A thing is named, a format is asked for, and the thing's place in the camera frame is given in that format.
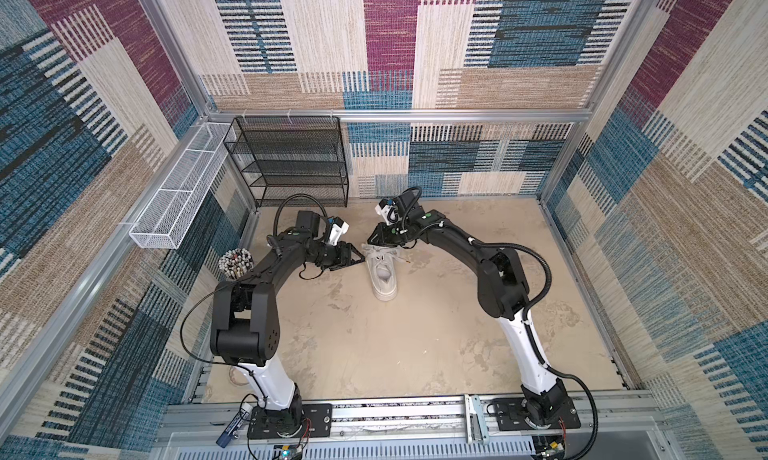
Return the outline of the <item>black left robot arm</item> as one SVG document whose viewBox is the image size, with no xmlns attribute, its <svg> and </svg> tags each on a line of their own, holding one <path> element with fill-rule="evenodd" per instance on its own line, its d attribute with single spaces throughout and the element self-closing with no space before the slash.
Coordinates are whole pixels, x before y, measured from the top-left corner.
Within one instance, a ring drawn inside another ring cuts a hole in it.
<svg viewBox="0 0 768 460">
<path fill-rule="evenodd" d="M 301 210 L 296 224 L 267 237 L 269 253 L 213 295 L 210 350 L 242 371 L 255 395 L 250 438 L 296 437 L 308 430 L 300 388 L 277 354 L 281 326 L 277 294 L 293 272 L 313 264 L 322 273 L 358 265 L 365 257 L 341 237 L 349 224 Z"/>
</svg>

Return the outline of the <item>white shoelace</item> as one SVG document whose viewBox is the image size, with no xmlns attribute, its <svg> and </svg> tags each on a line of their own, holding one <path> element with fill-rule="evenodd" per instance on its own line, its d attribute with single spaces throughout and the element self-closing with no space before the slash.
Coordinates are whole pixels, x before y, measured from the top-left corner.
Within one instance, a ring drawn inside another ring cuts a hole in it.
<svg viewBox="0 0 768 460">
<path fill-rule="evenodd" d="M 375 277 L 389 277 L 395 274 L 395 264 L 402 262 L 400 250 L 397 248 L 361 245 L 361 251 L 365 255 L 366 264 Z"/>
</svg>

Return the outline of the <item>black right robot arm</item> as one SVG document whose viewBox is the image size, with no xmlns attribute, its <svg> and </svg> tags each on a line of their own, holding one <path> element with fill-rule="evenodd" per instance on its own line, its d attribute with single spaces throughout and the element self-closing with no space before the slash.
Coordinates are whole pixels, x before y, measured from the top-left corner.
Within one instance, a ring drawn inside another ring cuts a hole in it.
<svg viewBox="0 0 768 460">
<path fill-rule="evenodd" d="M 437 210 L 426 212 L 420 206 L 407 210 L 392 200 L 383 200 L 375 211 L 382 221 L 369 236 L 369 244 L 404 247 L 422 241 L 449 253 L 476 275 L 478 303 L 498 320 L 517 361 L 527 423 L 540 429 L 555 423 L 568 394 L 562 380 L 551 371 L 530 314 L 552 284 L 547 262 L 523 245 L 482 242 Z M 529 297 L 521 252 L 539 261 L 545 274 L 544 286 L 534 298 Z"/>
</svg>

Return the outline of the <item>white sneaker shoe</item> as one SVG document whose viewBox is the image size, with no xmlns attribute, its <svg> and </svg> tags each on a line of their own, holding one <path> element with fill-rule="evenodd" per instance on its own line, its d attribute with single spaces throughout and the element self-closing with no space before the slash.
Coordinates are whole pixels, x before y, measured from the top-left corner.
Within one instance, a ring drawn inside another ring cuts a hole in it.
<svg viewBox="0 0 768 460">
<path fill-rule="evenodd" d="M 366 267 L 369 272 L 373 293 L 378 300 L 389 302 L 398 294 L 395 262 L 399 259 L 396 248 L 362 245 Z"/>
</svg>

